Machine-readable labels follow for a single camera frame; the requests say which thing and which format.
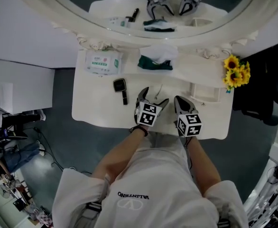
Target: white t-shirt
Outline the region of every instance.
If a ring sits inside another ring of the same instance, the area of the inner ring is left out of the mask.
[[[55,228],[73,227],[72,213],[97,201],[104,181],[65,169],[53,204]],[[138,149],[102,201],[96,228],[217,227],[224,207],[232,227],[248,228],[233,182],[222,181],[202,197],[189,172],[181,144]]]

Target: sunflower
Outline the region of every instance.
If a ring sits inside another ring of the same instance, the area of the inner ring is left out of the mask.
[[[238,86],[248,84],[251,77],[250,72],[245,67],[241,67],[239,73],[241,74],[241,82],[238,82]]]
[[[230,55],[229,58],[224,60],[224,67],[228,70],[239,67],[239,59],[236,56]]]
[[[226,74],[226,84],[230,87],[238,87],[242,82],[242,74],[238,68],[229,70]]]
[[[251,72],[249,62],[247,62],[246,66],[245,66],[245,70],[246,70],[248,73],[250,73],[250,72]]]

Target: round mirror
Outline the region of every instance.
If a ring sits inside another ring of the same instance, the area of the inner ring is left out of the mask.
[[[129,36],[186,38],[237,17],[252,0],[57,0],[81,18]]]

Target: small black object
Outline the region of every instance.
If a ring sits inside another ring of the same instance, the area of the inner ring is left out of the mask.
[[[126,83],[124,78],[116,79],[113,82],[114,85],[114,90],[115,92],[122,92],[122,97],[123,97],[123,104],[127,105],[128,104],[128,98],[126,95]]]
[[[221,218],[218,221],[217,227],[218,228],[230,228],[231,227],[231,223],[230,223],[230,221],[227,218]]]
[[[138,13],[139,13],[139,9],[137,8],[137,9],[135,9],[135,11],[131,17],[127,16],[126,18],[129,19],[129,22],[135,22]]]
[[[20,212],[25,208],[25,203],[22,201],[22,199],[16,200],[13,202],[13,204]]]
[[[50,215],[50,212],[46,208],[44,208],[43,206],[40,206],[40,208],[43,210],[46,216]]]
[[[102,211],[101,203],[90,202],[86,204],[86,208],[100,213]]]
[[[144,132],[144,137],[146,137],[148,135],[148,131],[146,129],[144,129],[143,127],[141,127],[140,125],[134,126],[130,129],[130,132],[132,133],[135,129],[140,129]]]

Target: white package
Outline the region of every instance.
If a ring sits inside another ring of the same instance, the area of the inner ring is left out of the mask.
[[[115,75],[121,73],[122,52],[88,50],[85,68],[93,74]]]

